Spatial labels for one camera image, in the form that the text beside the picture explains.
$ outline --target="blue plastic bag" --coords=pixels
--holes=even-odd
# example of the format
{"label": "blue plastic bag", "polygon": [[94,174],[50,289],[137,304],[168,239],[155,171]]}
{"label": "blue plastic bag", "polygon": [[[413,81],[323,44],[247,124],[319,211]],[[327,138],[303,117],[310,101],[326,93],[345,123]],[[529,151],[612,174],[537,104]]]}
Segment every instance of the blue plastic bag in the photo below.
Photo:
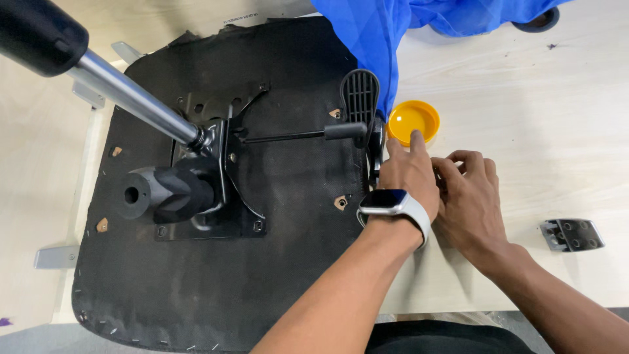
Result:
{"label": "blue plastic bag", "polygon": [[398,90],[396,50],[408,28],[431,24],[453,37],[493,31],[501,24],[527,23],[569,0],[311,0],[341,42],[380,81],[378,109],[386,117]]}

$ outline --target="metal rod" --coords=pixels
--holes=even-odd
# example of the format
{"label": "metal rod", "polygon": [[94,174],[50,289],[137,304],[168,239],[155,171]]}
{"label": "metal rod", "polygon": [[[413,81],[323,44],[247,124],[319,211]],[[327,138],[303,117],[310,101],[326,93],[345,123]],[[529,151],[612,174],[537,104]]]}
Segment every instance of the metal rod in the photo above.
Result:
{"label": "metal rod", "polygon": [[243,144],[250,144],[253,142],[268,142],[268,141],[280,141],[280,140],[294,140],[294,139],[307,139],[307,138],[315,138],[325,136],[325,132],[323,130],[319,130],[316,132],[304,132],[304,133],[293,133],[293,134],[281,134],[281,135],[271,135],[269,137],[259,137],[259,138],[246,138],[242,140]]}
{"label": "metal rod", "polygon": [[196,125],[180,117],[90,49],[67,74],[176,141],[189,144],[197,139]]}

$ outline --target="smartwatch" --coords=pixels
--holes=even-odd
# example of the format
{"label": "smartwatch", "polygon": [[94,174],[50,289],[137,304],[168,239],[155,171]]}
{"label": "smartwatch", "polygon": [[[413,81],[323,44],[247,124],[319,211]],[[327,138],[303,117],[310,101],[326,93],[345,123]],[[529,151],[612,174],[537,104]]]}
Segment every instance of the smartwatch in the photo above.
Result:
{"label": "smartwatch", "polygon": [[405,190],[372,190],[362,199],[356,210],[358,221],[365,227],[369,215],[407,215],[424,234],[423,247],[430,232],[430,218],[424,207]]}

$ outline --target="yellow lid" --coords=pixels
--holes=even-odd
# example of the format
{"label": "yellow lid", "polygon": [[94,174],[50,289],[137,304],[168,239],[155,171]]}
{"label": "yellow lid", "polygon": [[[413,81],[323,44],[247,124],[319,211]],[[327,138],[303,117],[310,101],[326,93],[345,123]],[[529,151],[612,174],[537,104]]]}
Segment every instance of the yellow lid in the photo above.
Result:
{"label": "yellow lid", "polygon": [[439,130],[439,113],[422,101],[405,101],[397,105],[389,115],[387,133],[403,146],[411,145],[411,132],[419,129],[424,141],[432,139]]}

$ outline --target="black rubber grip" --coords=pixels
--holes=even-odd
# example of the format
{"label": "black rubber grip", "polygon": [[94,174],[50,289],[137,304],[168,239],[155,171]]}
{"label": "black rubber grip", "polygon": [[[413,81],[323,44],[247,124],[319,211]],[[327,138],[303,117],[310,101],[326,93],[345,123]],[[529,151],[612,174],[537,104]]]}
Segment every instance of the black rubber grip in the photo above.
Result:
{"label": "black rubber grip", "polygon": [[364,137],[367,135],[367,124],[359,122],[326,125],[323,127],[323,135],[325,140]]}
{"label": "black rubber grip", "polygon": [[87,30],[49,0],[0,1],[0,54],[41,76],[70,70],[88,42]]}

